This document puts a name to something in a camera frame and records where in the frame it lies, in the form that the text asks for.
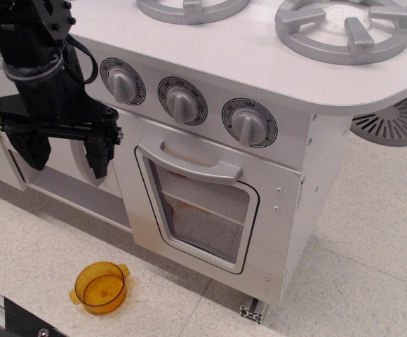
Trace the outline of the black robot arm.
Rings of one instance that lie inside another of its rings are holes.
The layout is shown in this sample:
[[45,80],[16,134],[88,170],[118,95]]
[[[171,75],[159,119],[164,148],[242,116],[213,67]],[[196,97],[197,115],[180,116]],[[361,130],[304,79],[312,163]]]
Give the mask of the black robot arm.
[[90,51],[69,30],[76,20],[70,1],[0,1],[0,54],[3,71],[18,92],[0,97],[0,129],[19,155],[42,170],[50,138],[80,140],[95,178],[107,175],[114,147],[121,142],[118,112],[92,99],[77,58]]

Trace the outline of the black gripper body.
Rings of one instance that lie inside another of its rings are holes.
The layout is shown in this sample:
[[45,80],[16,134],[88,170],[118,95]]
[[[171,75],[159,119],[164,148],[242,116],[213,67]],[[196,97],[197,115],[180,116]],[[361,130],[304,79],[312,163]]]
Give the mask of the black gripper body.
[[79,65],[57,68],[3,66],[18,92],[0,96],[0,129],[8,135],[34,133],[43,137],[118,145],[122,131],[118,113],[85,91],[96,78],[84,79]]

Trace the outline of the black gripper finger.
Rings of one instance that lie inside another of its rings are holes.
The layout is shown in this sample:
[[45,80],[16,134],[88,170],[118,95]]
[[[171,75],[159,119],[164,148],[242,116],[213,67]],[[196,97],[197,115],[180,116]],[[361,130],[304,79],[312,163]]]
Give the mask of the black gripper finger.
[[29,166],[38,171],[44,169],[51,153],[48,137],[40,135],[36,131],[7,133],[6,135],[11,145]]
[[86,158],[96,179],[107,175],[107,167],[114,158],[114,143],[102,134],[90,134],[84,141]]

